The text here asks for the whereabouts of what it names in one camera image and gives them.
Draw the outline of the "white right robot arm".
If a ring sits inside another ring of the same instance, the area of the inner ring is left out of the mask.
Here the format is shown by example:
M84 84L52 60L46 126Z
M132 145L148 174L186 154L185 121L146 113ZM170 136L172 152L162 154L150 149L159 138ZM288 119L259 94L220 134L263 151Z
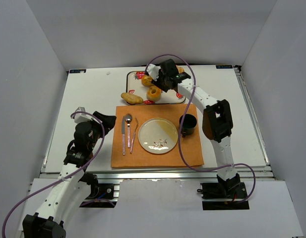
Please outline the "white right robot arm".
M174 90L189 99L203 114L202 131L210 140L217 163L219 196L229 196L240 184L231 151L233 120L227 100L217 100L197 86L195 75L180 73L175 62L168 59L160 68L150 64L147 73L152 83L167 92Z

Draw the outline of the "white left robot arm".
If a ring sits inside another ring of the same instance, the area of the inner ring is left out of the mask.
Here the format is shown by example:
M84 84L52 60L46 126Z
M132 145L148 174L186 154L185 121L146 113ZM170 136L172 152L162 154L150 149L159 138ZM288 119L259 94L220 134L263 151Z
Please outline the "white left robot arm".
M42 205L22 221L26 238L66 237L65 227L74 212L85 199L95 199L99 194L97 176L86 169L98 155L93 151L96 143L114 128L117 117L78 108L71 118L76 123L75 131L58 179L48 186L50 192Z

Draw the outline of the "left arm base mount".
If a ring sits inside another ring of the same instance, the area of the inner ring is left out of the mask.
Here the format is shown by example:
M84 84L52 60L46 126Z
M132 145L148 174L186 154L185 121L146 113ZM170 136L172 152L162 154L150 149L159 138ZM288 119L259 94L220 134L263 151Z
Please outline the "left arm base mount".
M114 183L99 182L96 175L85 173L79 182L90 187L90 194L81 203L80 208L114 208L118 196L117 185Z

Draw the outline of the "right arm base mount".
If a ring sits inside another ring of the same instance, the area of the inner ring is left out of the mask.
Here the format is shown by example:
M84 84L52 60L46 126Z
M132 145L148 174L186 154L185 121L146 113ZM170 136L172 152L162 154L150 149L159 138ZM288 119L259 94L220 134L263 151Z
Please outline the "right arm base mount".
M247 197L243 182L229 192L219 183L201 183L196 192L201 195L204 211L249 210L248 201L241 202Z

